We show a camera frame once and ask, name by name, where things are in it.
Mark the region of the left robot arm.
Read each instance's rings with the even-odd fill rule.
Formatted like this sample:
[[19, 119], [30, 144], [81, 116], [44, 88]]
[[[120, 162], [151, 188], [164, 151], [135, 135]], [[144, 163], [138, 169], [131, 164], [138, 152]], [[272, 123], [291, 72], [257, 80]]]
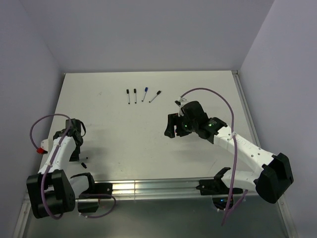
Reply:
[[86, 134], [84, 124], [68, 118], [65, 129], [57, 131], [52, 139], [45, 139], [37, 147], [37, 153], [46, 154], [47, 160], [35, 175], [27, 178], [26, 185], [31, 207], [37, 219], [60, 219], [75, 208], [75, 200], [83, 195], [91, 198], [97, 186], [90, 173], [67, 178], [65, 170], [69, 162], [79, 161], [80, 147]]

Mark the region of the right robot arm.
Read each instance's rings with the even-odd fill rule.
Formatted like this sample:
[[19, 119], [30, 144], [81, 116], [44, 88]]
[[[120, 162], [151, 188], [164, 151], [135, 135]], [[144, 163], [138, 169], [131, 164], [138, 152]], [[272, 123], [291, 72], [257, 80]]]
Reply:
[[261, 149], [231, 130], [217, 117], [210, 118], [201, 104], [191, 101], [182, 104], [176, 101], [179, 112], [169, 114], [165, 136], [174, 138], [196, 133], [201, 139], [219, 146], [247, 164], [251, 171], [233, 171], [222, 168], [212, 179], [199, 181], [196, 187], [201, 195], [241, 194], [255, 191], [263, 200], [274, 204], [293, 183], [289, 158]]

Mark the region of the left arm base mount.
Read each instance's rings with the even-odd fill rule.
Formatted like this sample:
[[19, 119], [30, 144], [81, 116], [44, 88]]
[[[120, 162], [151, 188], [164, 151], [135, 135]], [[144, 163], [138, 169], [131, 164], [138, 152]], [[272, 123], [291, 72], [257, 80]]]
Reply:
[[80, 213], [95, 213], [101, 199], [111, 199], [113, 184], [110, 182], [95, 183], [92, 189], [87, 189], [76, 195], [77, 210]]

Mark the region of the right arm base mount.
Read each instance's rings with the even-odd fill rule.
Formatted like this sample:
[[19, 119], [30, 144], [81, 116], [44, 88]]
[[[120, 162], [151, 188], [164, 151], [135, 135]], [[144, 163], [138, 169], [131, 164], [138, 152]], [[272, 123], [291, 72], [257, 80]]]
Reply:
[[212, 203], [217, 211], [225, 211], [228, 201], [230, 208], [234, 203], [233, 198], [228, 199], [229, 188], [221, 180], [201, 179], [196, 186], [196, 190], [200, 191], [201, 196], [211, 196]]

